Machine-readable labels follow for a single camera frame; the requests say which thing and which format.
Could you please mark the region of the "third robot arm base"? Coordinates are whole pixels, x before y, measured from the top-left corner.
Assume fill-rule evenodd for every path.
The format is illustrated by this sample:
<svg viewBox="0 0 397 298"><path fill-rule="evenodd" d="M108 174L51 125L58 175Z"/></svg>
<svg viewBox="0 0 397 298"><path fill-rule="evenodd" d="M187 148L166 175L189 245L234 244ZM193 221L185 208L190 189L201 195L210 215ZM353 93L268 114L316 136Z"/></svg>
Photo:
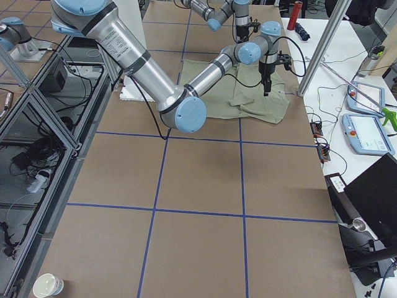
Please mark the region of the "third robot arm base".
<svg viewBox="0 0 397 298"><path fill-rule="evenodd" d="M52 42L34 40L20 18L1 19L1 46L11 53L14 61L40 62L52 45Z"/></svg>

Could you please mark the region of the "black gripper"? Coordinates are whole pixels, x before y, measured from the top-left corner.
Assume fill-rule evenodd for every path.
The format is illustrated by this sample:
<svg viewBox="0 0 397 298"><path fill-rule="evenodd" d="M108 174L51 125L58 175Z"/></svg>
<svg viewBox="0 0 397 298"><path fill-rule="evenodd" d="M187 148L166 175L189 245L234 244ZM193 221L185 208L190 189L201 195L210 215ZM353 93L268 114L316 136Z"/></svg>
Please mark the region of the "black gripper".
<svg viewBox="0 0 397 298"><path fill-rule="evenodd" d="M258 33L260 28L260 23L255 20L254 22L249 22L245 25L235 25L236 33L233 34L234 41L236 43L248 42L250 36L253 33Z"/></svg>
<svg viewBox="0 0 397 298"><path fill-rule="evenodd" d="M264 87L264 96L268 96L271 92L270 76L275 72L275 67L278 65L283 65L286 71L290 71L292 69L291 56L286 53L276 52L266 54L259 60L259 73Z"/></svg>

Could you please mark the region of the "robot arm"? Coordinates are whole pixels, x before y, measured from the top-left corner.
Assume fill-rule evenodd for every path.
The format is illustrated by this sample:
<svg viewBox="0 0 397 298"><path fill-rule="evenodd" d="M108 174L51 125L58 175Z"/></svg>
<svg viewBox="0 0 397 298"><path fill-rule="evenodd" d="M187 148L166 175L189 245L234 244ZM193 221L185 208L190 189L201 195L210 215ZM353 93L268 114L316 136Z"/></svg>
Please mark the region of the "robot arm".
<svg viewBox="0 0 397 298"><path fill-rule="evenodd" d="M232 38L235 43L247 42L253 33L258 33L261 23L253 20L249 14L250 1L224 1L219 9L209 5L208 1L174 1L174 5L181 9L190 9L207 23L209 28L216 32L231 17Z"/></svg>
<svg viewBox="0 0 397 298"><path fill-rule="evenodd" d="M200 97L232 67L258 63L265 96L271 90L275 67L291 69L290 55L278 50L280 24L268 21L261 25L259 35L252 40L243 36L237 44L225 47L197 76L178 86L122 22L113 1L52 1L51 8L53 30L94 39L151 96L163 123L184 133L204 125L207 108Z"/></svg>

